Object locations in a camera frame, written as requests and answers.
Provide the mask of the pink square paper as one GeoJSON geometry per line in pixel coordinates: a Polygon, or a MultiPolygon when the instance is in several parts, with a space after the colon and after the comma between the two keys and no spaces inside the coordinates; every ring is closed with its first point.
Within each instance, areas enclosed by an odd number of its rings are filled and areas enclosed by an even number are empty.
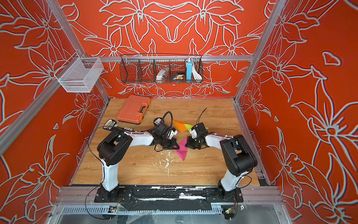
{"type": "Polygon", "coordinates": [[[181,159],[182,161],[185,160],[186,155],[187,155],[187,151],[188,151],[188,149],[187,149],[187,147],[186,147],[186,144],[187,144],[187,137],[186,137],[185,139],[183,139],[183,140],[178,144],[179,149],[174,150],[174,151],[176,152],[176,154],[180,157],[180,159],[181,159]]]}

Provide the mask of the green square paper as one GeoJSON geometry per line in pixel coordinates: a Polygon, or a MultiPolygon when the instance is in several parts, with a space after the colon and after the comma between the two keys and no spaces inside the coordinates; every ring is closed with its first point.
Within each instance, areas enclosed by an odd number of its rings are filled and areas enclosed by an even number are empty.
{"type": "Polygon", "coordinates": [[[185,124],[185,127],[187,128],[188,131],[196,130],[197,132],[201,132],[204,130],[208,130],[208,128],[205,127],[205,125],[202,122],[196,125],[185,124]]]}

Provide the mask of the orange square paper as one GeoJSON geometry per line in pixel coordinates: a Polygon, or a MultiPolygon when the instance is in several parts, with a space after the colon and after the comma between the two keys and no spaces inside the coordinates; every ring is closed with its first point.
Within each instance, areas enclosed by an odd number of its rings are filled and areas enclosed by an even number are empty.
{"type": "Polygon", "coordinates": [[[176,126],[176,129],[179,130],[181,133],[185,131],[189,131],[192,128],[190,124],[186,124],[184,122],[177,121],[177,120],[174,120],[173,124],[176,126]]]}

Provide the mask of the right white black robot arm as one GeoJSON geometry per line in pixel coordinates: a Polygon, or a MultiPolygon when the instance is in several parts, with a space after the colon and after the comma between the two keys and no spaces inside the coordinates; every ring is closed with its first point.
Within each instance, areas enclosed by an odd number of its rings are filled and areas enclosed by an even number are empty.
{"type": "Polygon", "coordinates": [[[225,192],[235,190],[241,179],[258,165],[257,158],[241,134],[226,136],[207,133],[196,138],[189,136],[186,147],[198,150],[214,147],[222,151],[227,171],[219,185],[225,192]]]}

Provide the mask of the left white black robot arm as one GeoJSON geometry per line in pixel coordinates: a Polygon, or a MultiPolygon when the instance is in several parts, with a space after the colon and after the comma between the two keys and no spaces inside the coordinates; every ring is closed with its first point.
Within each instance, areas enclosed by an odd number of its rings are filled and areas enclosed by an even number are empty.
{"type": "Polygon", "coordinates": [[[98,145],[100,161],[103,165],[102,188],[111,192],[118,187],[118,165],[130,147],[161,145],[165,150],[177,150],[179,145],[174,136],[178,133],[171,128],[160,131],[129,132],[115,128],[98,145]]]}

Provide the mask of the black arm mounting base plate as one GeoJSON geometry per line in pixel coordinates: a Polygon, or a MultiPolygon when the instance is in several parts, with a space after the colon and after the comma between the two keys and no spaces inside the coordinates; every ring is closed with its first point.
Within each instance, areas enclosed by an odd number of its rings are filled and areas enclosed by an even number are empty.
{"type": "Polygon", "coordinates": [[[119,185],[111,191],[101,186],[96,203],[129,203],[135,200],[201,200],[209,203],[242,203],[240,188],[225,191],[221,186],[149,186],[119,185]]]}

